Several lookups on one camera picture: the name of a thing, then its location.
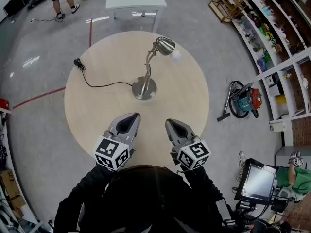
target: cardboard box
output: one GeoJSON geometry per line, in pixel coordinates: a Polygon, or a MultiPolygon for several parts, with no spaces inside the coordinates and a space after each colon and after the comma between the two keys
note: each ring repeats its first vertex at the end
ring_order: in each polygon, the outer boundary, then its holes
{"type": "Polygon", "coordinates": [[[10,199],[20,195],[12,170],[2,171],[0,177],[10,199]]]}
{"type": "Polygon", "coordinates": [[[17,220],[20,220],[24,217],[24,214],[22,213],[22,211],[20,209],[12,210],[12,212],[15,215],[15,217],[17,218],[17,220]]]}
{"type": "Polygon", "coordinates": [[[14,210],[19,209],[20,207],[24,206],[26,203],[22,196],[17,196],[10,200],[14,210]]]}

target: lamp arm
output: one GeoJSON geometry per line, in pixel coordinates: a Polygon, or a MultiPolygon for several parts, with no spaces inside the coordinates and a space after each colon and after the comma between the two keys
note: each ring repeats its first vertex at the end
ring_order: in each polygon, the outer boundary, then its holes
{"type": "Polygon", "coordinates": [[[149,51],[148,52],[148,55],[147,55],[147,58],[146,58],[146,68],[147,68],[147,71],[148,71],[148,65],[149,65],[149,62],[151,61],[151,59],[154,57],[154,56],[156,56],[156,51],[157,50],[155,50],[155,51],[149,51]]]}
{"type": "Polygon", "coordinates": [[[148,86],[149,86],[149,81],[150,81],[150,76],[151,76],[151,67],[150,65],[148,64],[147,66],[147,72],[146,72],[146,75],[145,75],[145,80],[144,80],[144,84],[142,86],[142,89],[141,89],[141,94],[145,94],[145,92],[148,90],[148,86]]]}

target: lamp base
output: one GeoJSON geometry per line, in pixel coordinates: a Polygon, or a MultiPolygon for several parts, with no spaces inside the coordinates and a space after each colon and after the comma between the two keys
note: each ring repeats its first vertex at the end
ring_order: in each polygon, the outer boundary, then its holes
{"type": "Polygon", "coordinates": [[[132,85],[133,95],[139,100],[149,100],[156,94],[156,83],[153,79],[149,80],[148,90],[142,95],[141,90],[145,82],[145,77],[139,77],[132,85]]]}

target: black jacket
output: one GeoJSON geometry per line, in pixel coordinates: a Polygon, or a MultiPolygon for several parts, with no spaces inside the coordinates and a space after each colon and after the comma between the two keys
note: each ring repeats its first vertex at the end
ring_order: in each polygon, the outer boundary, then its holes
{"type": "Polygon", "coordinates": [[[86,213],[80,232],[221,232],[216,201],[223,198],[202,167],[182,177],[157,166],[135,166],[110,172],[93,168],[59,203],[54,232],[76,231],[82,203],[86,213]]]}

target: lamp shade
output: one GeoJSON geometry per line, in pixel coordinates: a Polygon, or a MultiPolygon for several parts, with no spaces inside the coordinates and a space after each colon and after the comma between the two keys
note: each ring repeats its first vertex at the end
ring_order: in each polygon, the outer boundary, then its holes
{"type": "Polygon", "coordinates": [[[170,55],[175,49],[175,42],[166,38],[159,37],[155,40],[155,46],[162,55],[170,55]]]}

